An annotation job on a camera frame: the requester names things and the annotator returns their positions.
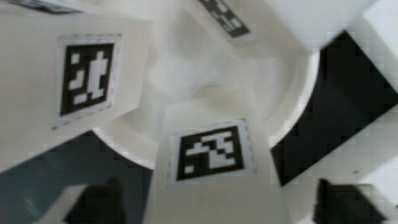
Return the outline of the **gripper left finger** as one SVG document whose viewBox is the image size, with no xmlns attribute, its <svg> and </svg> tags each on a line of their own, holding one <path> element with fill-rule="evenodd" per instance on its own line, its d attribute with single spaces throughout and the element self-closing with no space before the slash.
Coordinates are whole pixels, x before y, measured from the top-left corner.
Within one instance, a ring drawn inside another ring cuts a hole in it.
<svg viewBox="0 0 398 224">
<path fill-rule="evenodd" d="M 119 180 L 69 186 L 34 224 L 126 224 Z"/>
</svg>

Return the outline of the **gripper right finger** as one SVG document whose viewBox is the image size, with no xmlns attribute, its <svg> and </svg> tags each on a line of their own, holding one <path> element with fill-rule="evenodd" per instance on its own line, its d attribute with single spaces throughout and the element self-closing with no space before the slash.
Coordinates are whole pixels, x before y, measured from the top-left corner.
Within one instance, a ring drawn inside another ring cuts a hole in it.
<svg viewBox="0 0 398 224">
<path fill-rule="evenodd" d="M 398 208 L 371 184 L 318 181 L 314 224 L 398 224 Z"/>
</svg>

